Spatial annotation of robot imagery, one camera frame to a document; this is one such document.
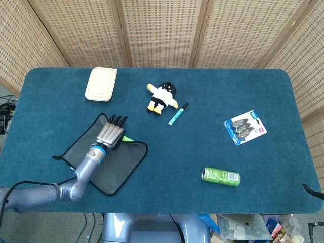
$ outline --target plush toy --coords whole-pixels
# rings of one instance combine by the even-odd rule
[[[151,101],[147,107],[149,111],[154,111],[161,115],[162,110],[167,108],[168,105],[178,109],[178,103],[173,99],[177,92],[177,89],[173,83],[164,82],[160,84],[158,88],[152,84],[148,84],[147,89],[153,93]]]

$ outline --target floor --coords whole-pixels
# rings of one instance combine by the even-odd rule
[[[0,86],[0,96],[9,94],[11,93],[8,90]],[[6,135],[0,135],[1,149],[5,140]],[[298,214],[294,216],[301,224],[301,235],[305,238],[304,242],[310,243],[307,223],[324,221],[324,209],[316,214]],[[80,235],[85,226],[85,217],[87,219],[86,227]],[[3,224],[0,228],[0,237],[6,243],[56,243],[77,242],[80,235],[79,243],[96,243],[101,234],[102,224],[103,218],[100,213],[30,212],[19,214],[5,212]],[[322,243],[324,227],[314,228],[313,233],[313,242]]]

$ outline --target teal marker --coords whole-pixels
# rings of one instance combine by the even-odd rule
[[[187,108],[188,103],[185,103],[184,106],[172,117],[172,119],[168,122],[169,126],[172,126],[172,124],[178,119],[178,117],[181,115],[181,113]]]

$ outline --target robot finger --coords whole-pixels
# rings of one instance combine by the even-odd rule
[[[127,116],[124,116],[118,123],[117,126],[122,127],[122,125],[124,124],[124,122],[126,121]]]
[[[112,122],[112,124],[117,125],[119,120],[121,119],[121,116],[117,116],[117,118]]]
[[[109,118],[109,120],[108,120],[108,122],[109,123],[112,123],[112,121],[114,120],[114,118],[116,117],[116,115],[114,114],[114,115],[112,115],[110,118]]]

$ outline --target green object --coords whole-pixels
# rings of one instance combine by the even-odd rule
[[[241,182],[241,176],[239,175],[239,173],[208,167],[205,167],[202,170],[201,179],[203,181],[209,181],[228,186],[238,186]]]
[[[130,138],[126,137],[126,136],[123,136],[122,141],[124,141],[124,142],[133,142],[134,140],[130,139]]]

